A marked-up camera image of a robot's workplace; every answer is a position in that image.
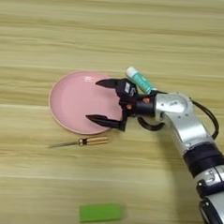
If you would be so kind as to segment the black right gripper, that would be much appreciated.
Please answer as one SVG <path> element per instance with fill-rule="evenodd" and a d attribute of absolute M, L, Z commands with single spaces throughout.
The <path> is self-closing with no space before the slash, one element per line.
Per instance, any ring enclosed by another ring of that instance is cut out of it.
<path fill-rule="evenodd" d="M 100 80 L 96 82 L 98 86 L 115 89 L 119 80 L 114 78 Z M 86 118 L 102 127 L 119 128 L 125 131 L 128 117 L 136 116 L 140 125 L 147 130 L 155 130 L 155 125 L 144 121 L 144 116 L 153 116 L 155 113 L 154 101 L 149 96 L 137 95 L 135 97 L 124 96 L 119 99 L 119 105 L 123 109 L 121 121 L 112 120 L 107 116 L 88 114 Z"/>

